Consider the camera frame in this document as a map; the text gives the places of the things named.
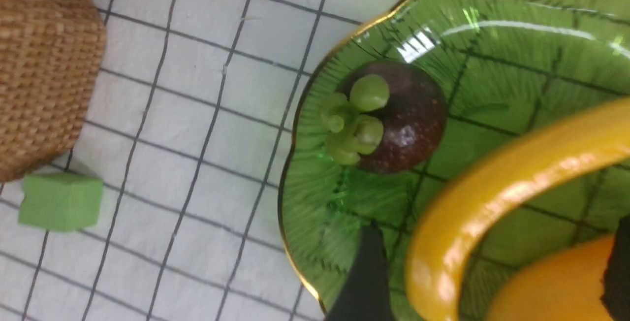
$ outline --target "green foam block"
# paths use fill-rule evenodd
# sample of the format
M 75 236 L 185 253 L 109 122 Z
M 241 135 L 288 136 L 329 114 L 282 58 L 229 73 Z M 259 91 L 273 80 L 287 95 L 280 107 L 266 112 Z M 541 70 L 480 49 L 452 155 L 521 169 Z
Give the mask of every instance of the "green foam block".
M 30 175 L 24 179 L 24 194 L 20 224 L 75 231 L 96 224 L 103 181 L 71 173 Z

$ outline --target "wicker texture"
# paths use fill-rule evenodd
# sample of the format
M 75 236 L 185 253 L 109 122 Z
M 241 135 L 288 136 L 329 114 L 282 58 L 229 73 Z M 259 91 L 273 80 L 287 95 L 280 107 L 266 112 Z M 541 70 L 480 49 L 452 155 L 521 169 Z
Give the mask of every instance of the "wicker texture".
M 72 148 L 104 45 L 92 0 L 0 0 L 0 182 Z

